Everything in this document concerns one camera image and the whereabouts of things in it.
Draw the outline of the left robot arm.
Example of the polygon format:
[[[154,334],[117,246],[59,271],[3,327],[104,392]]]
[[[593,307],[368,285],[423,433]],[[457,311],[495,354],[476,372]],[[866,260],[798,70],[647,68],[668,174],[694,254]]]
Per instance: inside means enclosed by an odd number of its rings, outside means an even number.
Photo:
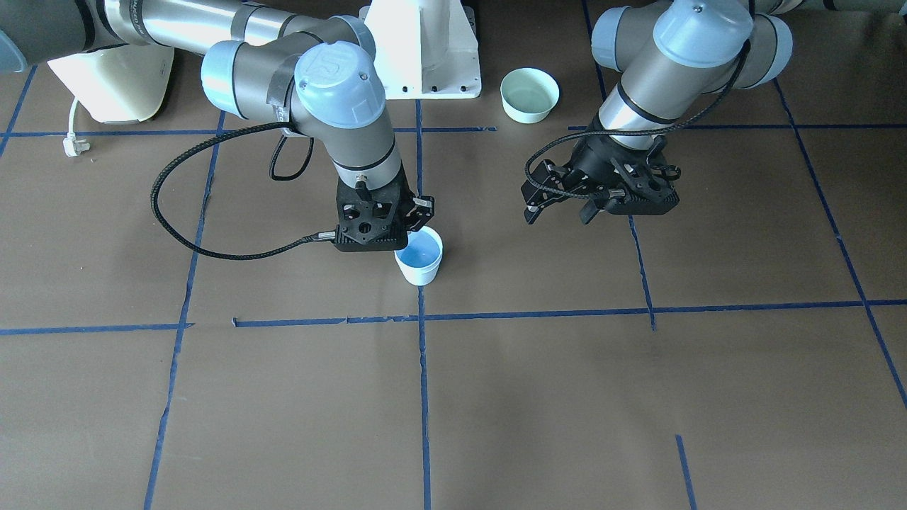
[[[683,115],[703,94],[773,80],[793,54],[781,19],[797,9],[905,13],[903,1],[658,1],[603,13],[592,29],[592,55],[619,80],[557,165],[543,152],[524,167],[524,217],[569,199],[585,201],[580,219],[598,213],[663,215],[680,202],[681,171],[663,154],[666,135],[687,128]]]

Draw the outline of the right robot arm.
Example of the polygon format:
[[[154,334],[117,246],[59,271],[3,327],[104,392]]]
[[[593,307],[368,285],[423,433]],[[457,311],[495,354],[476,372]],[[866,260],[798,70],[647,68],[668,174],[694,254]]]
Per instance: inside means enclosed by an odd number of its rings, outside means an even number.
[[[122,45],[202,56],[218,109],[285,137],[321,142],[338,176],[337,244],[394,242],[434,216],[409,187],[376,71],[376,42],[356,16],[311,18],[241,1],[4,1],[2,72]]]

